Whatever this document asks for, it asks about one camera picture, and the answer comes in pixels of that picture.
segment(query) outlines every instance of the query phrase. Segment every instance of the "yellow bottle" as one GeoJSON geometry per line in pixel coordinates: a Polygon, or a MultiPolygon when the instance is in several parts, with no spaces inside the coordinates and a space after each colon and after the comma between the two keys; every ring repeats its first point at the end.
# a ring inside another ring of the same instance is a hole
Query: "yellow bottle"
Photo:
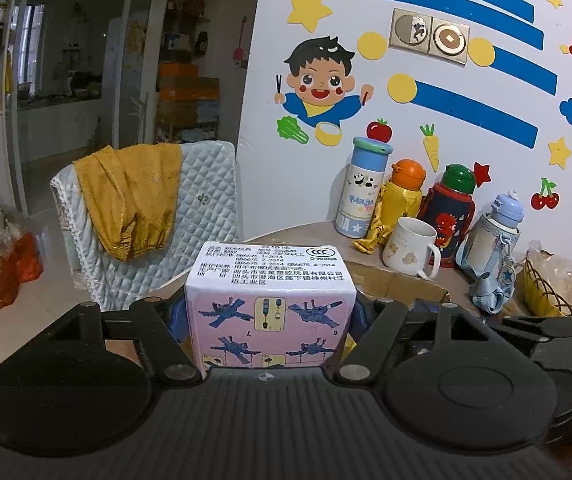
{"type": "Polygon", "coordinates": [[[354,242],[362,253],[372,254],[377,244],[386,245],[402,216],[416,218],[421,206],[421,186],[426,170],[415,160],[404,158],[393,164],[393,174],[382,187],[365,238],[354,242]]]}

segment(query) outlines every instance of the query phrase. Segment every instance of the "ribbed black surface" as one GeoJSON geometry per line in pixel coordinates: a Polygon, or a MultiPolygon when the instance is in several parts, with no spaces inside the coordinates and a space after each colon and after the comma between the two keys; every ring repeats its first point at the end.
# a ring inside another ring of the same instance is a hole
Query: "ribbed black surface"
{"type": "Polygon", "coordinates": [[[215,369],[203,384],[168,390],[135,433],[97,452],[48,459],[0,448],[0,480],[565,478],[533,447],[470,457],[419,444],[369,392],[335,386],[319,368],[259,380],[265,372],[215,369]]]}

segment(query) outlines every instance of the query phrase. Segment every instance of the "window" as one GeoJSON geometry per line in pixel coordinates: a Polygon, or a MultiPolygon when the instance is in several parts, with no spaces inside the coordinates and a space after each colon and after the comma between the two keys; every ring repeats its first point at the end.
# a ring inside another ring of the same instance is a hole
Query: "window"
{"type": "MultiPolygon", "coordinates": [[[[17,30],[17,20],[19,7],[13,9],[13,22],[11,27],[17,30]]],[[[40,36],[42,30],[42,19],[44,17],[44,5],[26,6],[24,22],[21,24],[19,35],[19,64],[17,70],[18,83],[32,83],[31,95],[34,95],[37,88],[37,62],[40,47],[40,36]]]]}

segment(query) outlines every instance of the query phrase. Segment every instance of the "red star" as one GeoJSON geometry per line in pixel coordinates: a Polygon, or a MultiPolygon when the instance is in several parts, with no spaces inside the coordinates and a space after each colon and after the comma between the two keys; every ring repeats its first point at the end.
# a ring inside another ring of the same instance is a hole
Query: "red star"
{"type": "Polygon", "coordinates": [[[474,164],[474,179],[477,181],[477,187],[482,187],[484,182],[492,182],[488,172],[490,171],[490,165],[482,166],[479,162],[474,164]]]}

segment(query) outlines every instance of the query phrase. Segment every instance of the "white mug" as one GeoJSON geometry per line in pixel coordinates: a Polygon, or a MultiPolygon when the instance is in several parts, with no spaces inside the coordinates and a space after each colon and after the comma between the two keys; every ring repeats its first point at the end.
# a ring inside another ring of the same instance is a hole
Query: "white mug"
{"type": "Polygon", "coordinates": [[[437,276],[441,264],[441,252],[435,245],[436,238],[437,232],[433,226],[416,218],[402,216],[388,238],[384,249],[384,264],[398,272],[432,280],[437,276]],[[432,273],[427,276],[423,267],[428,262],[431,251],[435,259],[432,273]]]}

